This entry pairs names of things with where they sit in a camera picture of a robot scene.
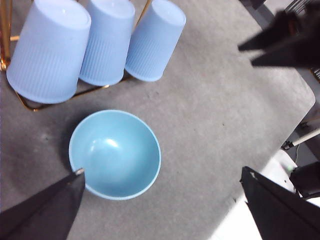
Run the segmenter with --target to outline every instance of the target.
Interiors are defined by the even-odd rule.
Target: table
[[[69,240],[207,240],[241,195],[242,166],[260,170],[315,102],[294,69],[253,68],[237,44],[260,27],[242,4],[175,0],[187,24],[163,78],[129,80],[40,112],[24,109],[1,75],[1,210],[70,172],[76,125],[103,109],[144,120],[162,166],[143,195],[110,201],[85,191]],[[27,13],[14,3],[13,31]],[[136,0],[137,13],[144,5]]]

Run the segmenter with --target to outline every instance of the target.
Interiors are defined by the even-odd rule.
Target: bowl
[[[73,171],[84,168],[85,187],[109,200],[128,200],[155,182],[159,142],[138,117],[120,110],[95,112],[75,128],[69,144]]]

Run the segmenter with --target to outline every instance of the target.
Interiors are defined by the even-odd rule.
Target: plastic cup
[[[171,1],[153,0],[133,32],[125,70],[139,80],[159,80],[186,19],[184,12]]]
[[[135,19],[129,0],[89,0],[92,18],[80,78],[92,85],[118,83],[124,68]]]
[[[9,84],[39,103],[70,99],[77,90],[90,25],[89,13],[74,0],[35,0],[6,73]]]

